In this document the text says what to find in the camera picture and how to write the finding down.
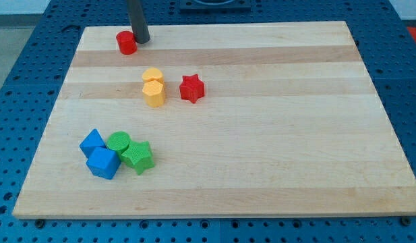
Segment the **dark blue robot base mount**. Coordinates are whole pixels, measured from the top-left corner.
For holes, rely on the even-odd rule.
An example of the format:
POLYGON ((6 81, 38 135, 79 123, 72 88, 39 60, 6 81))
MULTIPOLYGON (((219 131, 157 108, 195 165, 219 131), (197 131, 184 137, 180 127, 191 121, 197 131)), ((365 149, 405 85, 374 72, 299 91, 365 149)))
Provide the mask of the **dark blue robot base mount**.
POLYGON ((251 9, 251 0, 178 0, 180 12, 251 9))

